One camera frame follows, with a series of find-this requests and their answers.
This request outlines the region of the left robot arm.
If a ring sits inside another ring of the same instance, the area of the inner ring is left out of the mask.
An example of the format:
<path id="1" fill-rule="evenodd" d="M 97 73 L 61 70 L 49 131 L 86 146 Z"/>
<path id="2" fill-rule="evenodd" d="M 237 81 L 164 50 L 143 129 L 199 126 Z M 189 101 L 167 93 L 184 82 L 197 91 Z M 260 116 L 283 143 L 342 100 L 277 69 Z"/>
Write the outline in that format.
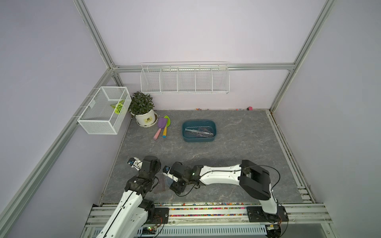
<path id="1" fill-rule="evenodd" d="M 133 157 L 128 164 L 138 173 L 127 181 L 120 202 L 98 234 L 99 238 L 133 238 L 146 221 L 154 218 L 154 202 L 145 196 L 154 187 L 156 174 L 161 169 L 160 160 L 155 156 L 142 160 Z"/>

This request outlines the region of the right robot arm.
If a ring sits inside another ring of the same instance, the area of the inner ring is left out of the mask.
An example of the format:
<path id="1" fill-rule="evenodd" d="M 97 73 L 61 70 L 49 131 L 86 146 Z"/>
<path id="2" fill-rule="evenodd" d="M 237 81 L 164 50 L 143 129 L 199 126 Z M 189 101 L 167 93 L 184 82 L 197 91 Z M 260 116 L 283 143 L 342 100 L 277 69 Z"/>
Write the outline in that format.
<path id="1" fill-rule="evenodd" d="M 183 193 L 188 185 L 193 185 L 194 188 L 211 184 L 238 185 L 260 202 L 265 214 L 278 214 L 278 203 L 273 195 L 269 171 L 249 160 L 227 167 L 197 165 L 192 168 L 175 162 L 172 166 L 164 167 L 163 175 L 172 179 L 170 190 L 177 195 Z"/>

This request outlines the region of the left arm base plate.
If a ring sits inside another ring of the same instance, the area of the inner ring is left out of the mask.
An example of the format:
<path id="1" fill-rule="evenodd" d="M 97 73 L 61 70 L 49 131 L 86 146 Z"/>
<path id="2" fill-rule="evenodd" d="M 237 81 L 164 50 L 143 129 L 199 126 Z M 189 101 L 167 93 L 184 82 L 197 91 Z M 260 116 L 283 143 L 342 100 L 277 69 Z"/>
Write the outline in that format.
<path id="1" fill-rule="evenodd" d="M 150 208 L 147 212 L 148 218 L 145 224 L 168 224 L 169 208 Z"/>

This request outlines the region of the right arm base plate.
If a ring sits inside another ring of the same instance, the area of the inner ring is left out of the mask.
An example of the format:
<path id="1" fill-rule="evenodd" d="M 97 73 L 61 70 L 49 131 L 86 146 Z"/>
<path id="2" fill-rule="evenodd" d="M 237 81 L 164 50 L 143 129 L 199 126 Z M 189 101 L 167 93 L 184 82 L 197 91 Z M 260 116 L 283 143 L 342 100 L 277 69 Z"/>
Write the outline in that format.
<path id="1" fill-rule="evenodd" d="M 289 221 L 287 212 L 283 206 L 278 206 L 276 214 L 265 213 L 259 206 L 247 207 L 247 213 L 250 223 L 268 222 L 272 224 L 280 224 Z"/>

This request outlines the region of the clear straight ruler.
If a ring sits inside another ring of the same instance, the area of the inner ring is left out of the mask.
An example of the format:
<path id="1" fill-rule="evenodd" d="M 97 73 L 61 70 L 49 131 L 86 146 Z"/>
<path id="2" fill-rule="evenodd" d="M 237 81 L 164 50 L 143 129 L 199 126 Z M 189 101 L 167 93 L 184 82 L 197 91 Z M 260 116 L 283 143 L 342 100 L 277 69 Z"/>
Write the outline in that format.
<path id="1" fill-rule="evenodd" d="M 196 130 L 191 128 L 186 128 L 185 132 L 189 134 L 193 134 L 195 136 L 199 136 L 199 137 L 214 137 L 214 133 L 207 130 L 206 128 L 198 128 Z"/>

